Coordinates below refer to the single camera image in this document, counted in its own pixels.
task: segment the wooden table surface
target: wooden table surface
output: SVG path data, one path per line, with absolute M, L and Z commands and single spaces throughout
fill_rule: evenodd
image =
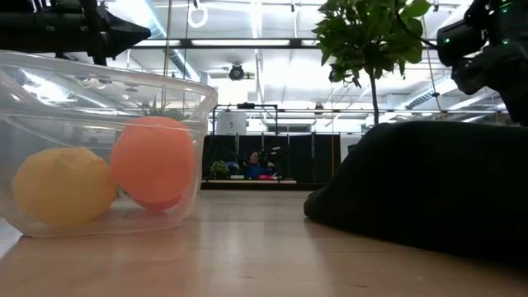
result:
M 0 296 L 528 296 L 523 271 L 315 224 L 306 195 L 202 191 L 149 233 L 21 238 L 0 219 Z

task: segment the black partition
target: black partition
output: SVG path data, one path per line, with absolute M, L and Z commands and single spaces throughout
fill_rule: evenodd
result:
M 276 165 L 277 173 L 283 177 L 291 178 L 288 138 L 288 135 L 264 136 L 264 151 L 268 161 Z
M 315 183 L 312 135 L 290 136 L 291 176 L 298 183 Z
M 330 182 L 341 163 L 341 137 L 339 135 L 315 134 L 314 142 L 315 181 Z
M 251 152 L 262 150 L 280 176 L 297 184 L 328 183 L 341 162 L 338 134 L 209 135 L 204 144 L 204 177 L 210 176 L 214 161 L 243 162 Z
M 238 136 L 238 152 L 243 158 L 249 158 L 252 152 L 260 152 L 262 150 L 262 136 L 261 135 L 241 135 Z

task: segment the small plant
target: small plant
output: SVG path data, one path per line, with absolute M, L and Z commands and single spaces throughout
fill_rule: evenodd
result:
M 323 52 L 322 65 L 330 57 L 334 81 L 360 85 L 360 71 L 370 78 L 375 124 L 380 111 L 376 79 L 384 71 L 393 72 L 399 66 L 405 73 L 405 64 L 422 61 L 422 22 L 431 4 L 427 0 L 328 0 L 318 10 L 324 19 L 313 33 Z
M 222 178 L 229 175 L 229 169 L 224 161 L 215 161 L 211 166 L 211 173 L 214 178 Z
M 167 106 L 171 102 L 161 103 L 161 106 L 158 107 L 157 94 L 155 94 L 153 98 L 152 105 L 148 103 L 138 105 L 144 116 L 166 116 L 173 120 L 187 120 L 190 117 L 189 115 L 183 115 L 181 111 L 168 110 Z

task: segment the person sitting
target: person sitting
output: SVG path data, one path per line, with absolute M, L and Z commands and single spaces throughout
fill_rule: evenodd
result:
M 273 163 L 268 162 L 267 167 L 263 167 L 258 161 L 258 152 L 252 152 L 249 163 L 245 163 L 244 176 L 246 178 L 258 179 L 260 176 L 270 176 L 275 173 Z

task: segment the yellow ball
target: yellow ball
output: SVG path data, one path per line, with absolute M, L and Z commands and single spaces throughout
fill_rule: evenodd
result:
M 116 198 L 106 162 L 86 148 L 52 148 L 31 155 L 13 181 L 17 204 L 34 220 L 81 224 L 107 211 Z

